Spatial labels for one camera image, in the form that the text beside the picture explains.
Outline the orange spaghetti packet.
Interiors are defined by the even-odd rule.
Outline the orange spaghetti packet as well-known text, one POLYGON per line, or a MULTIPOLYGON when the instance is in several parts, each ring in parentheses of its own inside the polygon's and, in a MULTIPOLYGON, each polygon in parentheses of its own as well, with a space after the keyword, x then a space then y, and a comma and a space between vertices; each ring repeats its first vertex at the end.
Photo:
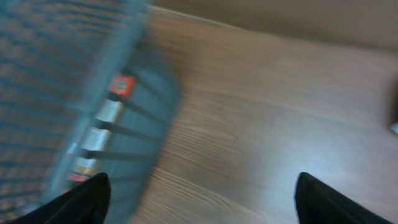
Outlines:
POLYGON ((91 152, 106 151, 111 131, 104 126, 117 123, 123 109, 122 100, 132 93, 136 79, 120 73, 116 74, 109 86, 109 95, 103 100, 100 109, 95 114, 94 125, 87 124, 83 133, 67 152, 67 157, 73 160, 72 171, 68 176, 64 192, 68 192, 78 184, 89 179, 99 172, 102 166, 101 159, 89 158, 91 152))

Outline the green wet wipes packet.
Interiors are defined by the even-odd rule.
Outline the green wet wipes packet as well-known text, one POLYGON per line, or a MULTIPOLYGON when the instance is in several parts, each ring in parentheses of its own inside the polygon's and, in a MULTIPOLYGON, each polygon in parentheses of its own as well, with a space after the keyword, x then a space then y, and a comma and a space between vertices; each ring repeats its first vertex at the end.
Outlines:
POLYGON ((390 129, 393 133, 398 134, 398 122, 391 124, 390 129))

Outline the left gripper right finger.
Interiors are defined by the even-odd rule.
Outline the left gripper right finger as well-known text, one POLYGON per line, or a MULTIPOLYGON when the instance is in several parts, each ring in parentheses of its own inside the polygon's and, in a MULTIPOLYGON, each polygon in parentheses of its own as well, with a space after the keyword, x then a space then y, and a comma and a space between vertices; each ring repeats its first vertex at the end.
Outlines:
POLYGON ((307 172, 298 175, 294 199, 300 224, 391 224, 307 172))

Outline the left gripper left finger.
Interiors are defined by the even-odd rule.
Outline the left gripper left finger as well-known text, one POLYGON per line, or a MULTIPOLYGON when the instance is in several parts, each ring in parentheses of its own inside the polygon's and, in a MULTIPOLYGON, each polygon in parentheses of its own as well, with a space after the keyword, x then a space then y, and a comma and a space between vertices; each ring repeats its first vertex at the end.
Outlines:
POLYGON ((109 177, 100 172, 10 224, 103 224, 110 197, 109 177))

